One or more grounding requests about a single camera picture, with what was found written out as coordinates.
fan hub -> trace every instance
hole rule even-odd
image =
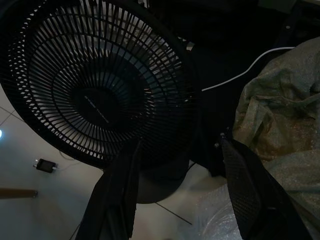
[[[118,120],[118,101],[105,89],[75,89],[73,102],[80,115],[94,125],[110,128]]]

wooden stick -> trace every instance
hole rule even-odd
[[[0,199],[35,198],[37,195],[36,190],[0,188]]]

black fan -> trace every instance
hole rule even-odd
[[[0,7],[0,81],[12,105],[57,149],[104,169],[77,239],[98,238],[107,216],[128,238],[138,166],[141,203],[167,197],[188,168],[198,113],[182,42],[131,0]]]

white cable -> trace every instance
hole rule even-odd
[[[295,46],[284,46],[284,47],[277,47],[277,48],[273,48],[273,49],[270,49],[264,53],[262,53],[252,64],[251,66],[246,70],[244,71],[243,73],[239,74],[238,76],[235,76],[227,81],[224,81],[222,83],[219,83],[217,85],[213,85],[213,86],[210,86],[210,87],[207,87],[207,88],[204,88],[202,89],[202,92],[205,92],[205,91],[208,91],[210,89],[214,89],[214,88],[217,88],[217,87],[220,87],[224,84],[227,84],[227,83],[230,83],[231,81],[237,79],[237,78],[240,78],[241,76],[245,75],[247,72],[249,72],[253,66],[264,56],[264,55],[267,55],[268,53],[271,53],[271,52],[275,52],[275,51],[279,51],[279,50],[291,50],[291,49],[294,49]]]

fan grille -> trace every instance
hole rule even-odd
[[[132,138],[143,137],[143,166],[186,148],[195,123],[191,66],[140,6],[42,0],[22,7],[4,30],[1,80],[40,136],[97,167]]]

